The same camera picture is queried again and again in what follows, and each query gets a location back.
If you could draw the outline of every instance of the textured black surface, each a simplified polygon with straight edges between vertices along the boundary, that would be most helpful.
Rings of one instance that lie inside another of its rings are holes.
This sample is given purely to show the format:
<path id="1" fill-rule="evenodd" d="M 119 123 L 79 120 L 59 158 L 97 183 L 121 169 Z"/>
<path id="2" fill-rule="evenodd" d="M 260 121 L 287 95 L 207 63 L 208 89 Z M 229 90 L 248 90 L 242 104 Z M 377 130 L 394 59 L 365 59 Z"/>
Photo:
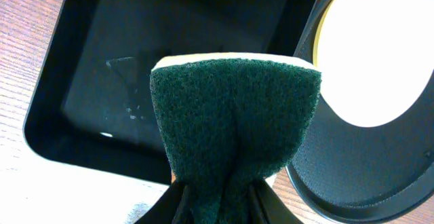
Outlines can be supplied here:
<path id="1" fill-rule="evenodd" d="M 328 1 L 312 13 L 295 56 L 312 62 L 316 26 Z M 341 120 L 321 97 L 288 168 L 306 201 L 325 216 L 348 218 L 340 219 L 344 222 L 380 221 L 420 204 L 432 192 L 427 187 L 434 185 L 429 170 L 434 162 L 433 98 L 431 77 L 403 115 L 382 126 L 360 128 Z M 412 198 L 396 198 L 408 194 Z"/>
<path id="2" fill-rule="evenodd" d="M 151 73 L 172 170 L 195 193 L 198 223 L 245 223 L 247 186 L 289 163 L 321 75 L 261 60 L 208 60 Z"/>

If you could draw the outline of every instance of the black holder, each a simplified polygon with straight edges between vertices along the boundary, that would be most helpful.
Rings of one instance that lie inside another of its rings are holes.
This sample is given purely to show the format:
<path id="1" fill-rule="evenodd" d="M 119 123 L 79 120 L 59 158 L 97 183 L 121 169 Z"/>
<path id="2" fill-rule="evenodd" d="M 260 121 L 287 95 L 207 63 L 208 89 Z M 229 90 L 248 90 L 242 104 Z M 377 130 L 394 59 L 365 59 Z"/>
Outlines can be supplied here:
<path id="1" fill-rule="evenodd" d="M 251 224 L 299 224 L 276 193 L 264 181 L 252 183 L 248 189 L 249 223 Z M 136 224 L 193 224 L 190 212 L 191 188 L 175 182 L 158 202 Z"/>

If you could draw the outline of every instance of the round lid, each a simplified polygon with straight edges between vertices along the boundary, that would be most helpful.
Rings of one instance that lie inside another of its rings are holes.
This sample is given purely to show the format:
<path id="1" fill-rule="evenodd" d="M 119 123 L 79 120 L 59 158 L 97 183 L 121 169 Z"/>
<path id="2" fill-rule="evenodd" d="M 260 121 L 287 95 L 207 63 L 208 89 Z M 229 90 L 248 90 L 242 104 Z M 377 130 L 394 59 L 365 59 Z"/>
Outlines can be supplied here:
<path id="1" fill-rule="evenodd" d="M 290 177 L 329 218 L 396 217 L 434 190 L 434 0 L 318 6 L 305 43 L 321 98 Z"/>

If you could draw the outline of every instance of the black tray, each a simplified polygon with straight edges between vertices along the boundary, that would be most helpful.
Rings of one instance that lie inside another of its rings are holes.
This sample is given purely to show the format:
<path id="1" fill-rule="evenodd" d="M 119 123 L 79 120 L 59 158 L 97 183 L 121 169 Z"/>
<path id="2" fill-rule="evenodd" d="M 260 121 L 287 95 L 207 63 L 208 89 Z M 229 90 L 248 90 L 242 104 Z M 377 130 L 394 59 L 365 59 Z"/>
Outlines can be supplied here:
<path id="1" fill-rule="evenodd" d="M 163 56 L 292 55 L 315 0 L 64 0 L 24 135 L 58 162 L 170 184 L 149 94 Z"/>
<path id="2" fill-rule="evenodd" d="M 312 62 L 316 30 L 330 1 L 315 3 L 295 56 Z M 342 223 L 383 223 L 422 204 L 434 194 L 433 98 L 431 76 L 403 115 L 360 128 L 341 120 L 321 97 L 287 167 L 299 195 L 323 217 Z"/>

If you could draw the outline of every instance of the water droplet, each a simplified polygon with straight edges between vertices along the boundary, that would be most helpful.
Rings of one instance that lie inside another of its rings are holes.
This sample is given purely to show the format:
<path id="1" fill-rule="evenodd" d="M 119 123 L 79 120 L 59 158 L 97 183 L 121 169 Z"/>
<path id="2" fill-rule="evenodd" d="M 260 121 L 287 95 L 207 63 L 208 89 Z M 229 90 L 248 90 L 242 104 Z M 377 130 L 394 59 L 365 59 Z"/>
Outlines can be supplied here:
<path id="1" fill-rule="evenodd" d="M 431 150 L 427 150 L 423 155 L 425 155 L 425 157 L 431 157 L 432 154 Z"/>
<path id="2" fill-rule="evenodd" d="M 108 132 L 100 132 L 100 134 L 106 137 L 113 137 L 113 135 Z"/>

